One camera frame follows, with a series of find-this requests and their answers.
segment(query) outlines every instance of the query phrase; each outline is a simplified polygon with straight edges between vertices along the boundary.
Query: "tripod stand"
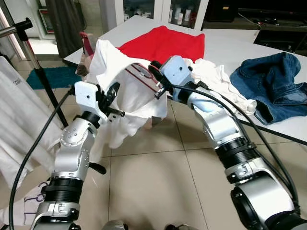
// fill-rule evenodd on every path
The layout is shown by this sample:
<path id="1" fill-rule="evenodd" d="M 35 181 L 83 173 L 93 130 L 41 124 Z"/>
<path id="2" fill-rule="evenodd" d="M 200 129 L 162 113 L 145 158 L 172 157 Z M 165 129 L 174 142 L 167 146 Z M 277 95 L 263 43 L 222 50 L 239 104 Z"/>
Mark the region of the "tripod stand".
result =
<path id="1" fill-rule="evenodd" d="M 50 101 L 53 105 L 54 108 L 56 108 L 58 106 L 58 101 L 49 85 L 48 79 L 46 77 L 46 73 L 44 71 L 44 69 L 39 65 L 37 58 L 32 50 L 31 44 L 29 42 L 29 38 L 25 32 L 26 29 L 29 29 L 33 27 L 31 21 L 29 18 L 26 18 L 25 21 L 20 22 L 20 23 L 16 23 L 10 27 L 4 28 L 2 30 L 0 30 L 0 37 L 4 37 L 13 33 L 17 33 L 18 37 L 20 38 L 20 40 L 23 42 L 25 50 L 27 55 L 30 58 L 30 61 L 32 62 L 32 65 L 34 67 L 34 71 L 37 74 L 40 82 L 42 83 L 42 85 L 44 86 L 46 93 L 48 95 L 48 97 L 50 98 Z M 63 124 L 64 127 L 68 126 L 68 123 L 66 121 L 66 118 L 62 112 L 61 109 L 58 110 L 58 115 L 59 118 Z"/>

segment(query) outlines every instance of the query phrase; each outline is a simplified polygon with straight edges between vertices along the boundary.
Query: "dark curtain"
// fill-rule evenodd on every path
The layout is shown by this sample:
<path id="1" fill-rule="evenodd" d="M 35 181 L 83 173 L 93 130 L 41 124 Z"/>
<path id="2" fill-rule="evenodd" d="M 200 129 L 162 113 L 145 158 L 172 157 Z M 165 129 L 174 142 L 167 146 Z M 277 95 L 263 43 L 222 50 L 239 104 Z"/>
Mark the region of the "dark curtain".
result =
<path id="1" fill-rule="evenodd" d="M 82 22 L 73 0 L 46 0 L 59 56 L 65 58 L 83 46 L 79 32 Z"/>

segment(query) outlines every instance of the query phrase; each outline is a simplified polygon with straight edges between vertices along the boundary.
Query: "red shirt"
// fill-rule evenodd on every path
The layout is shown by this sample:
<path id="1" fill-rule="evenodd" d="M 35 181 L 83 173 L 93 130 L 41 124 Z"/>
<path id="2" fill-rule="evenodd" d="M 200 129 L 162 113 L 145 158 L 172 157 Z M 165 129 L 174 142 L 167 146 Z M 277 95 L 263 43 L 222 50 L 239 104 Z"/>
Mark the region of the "red shirt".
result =
<path id="1" fill-rule="evenodd" d="M 130 58 L 155 60 L 161 64 L 173 55 L 190 58 L 194 62 L 204 57 L 205 35 L 192 36 L 160 26 L 126 42 L 118 49 Z"/>

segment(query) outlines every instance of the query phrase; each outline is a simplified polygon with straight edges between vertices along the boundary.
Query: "blue mat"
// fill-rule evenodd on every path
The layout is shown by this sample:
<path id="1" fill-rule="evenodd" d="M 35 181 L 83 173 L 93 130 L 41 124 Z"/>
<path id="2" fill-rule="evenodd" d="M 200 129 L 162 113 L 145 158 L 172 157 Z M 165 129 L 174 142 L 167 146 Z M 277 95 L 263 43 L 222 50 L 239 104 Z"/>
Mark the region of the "blue mat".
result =
<path id="1" fill-rule="evenodd" d="M 70 85 L 73 85 L 77 81 L 81 81 L 81 77 L 75 74 L 76 67 L 68 66 L 44 68 L 44 70 L 52 89 L 68 88 Z M 31 71 L 29 77 L 27 78 L 27 83 L 34 90 L 44 89 L 34 70 Z"/>

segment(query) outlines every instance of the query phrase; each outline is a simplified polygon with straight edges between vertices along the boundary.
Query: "blue jeans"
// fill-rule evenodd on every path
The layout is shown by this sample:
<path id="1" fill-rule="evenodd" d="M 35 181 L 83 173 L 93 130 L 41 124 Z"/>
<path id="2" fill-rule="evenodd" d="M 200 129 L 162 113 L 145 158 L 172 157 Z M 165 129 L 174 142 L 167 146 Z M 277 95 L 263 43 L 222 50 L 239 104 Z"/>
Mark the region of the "blue jeans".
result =
<path id="1" fill-rule="evenodd" d="M 245 60 L 230 76 L 247 99 L 257 101 L 255 116 L 265 125 L 307 115 L 307 83 L 294 84 L 298 59 L 285 52 Z"/>

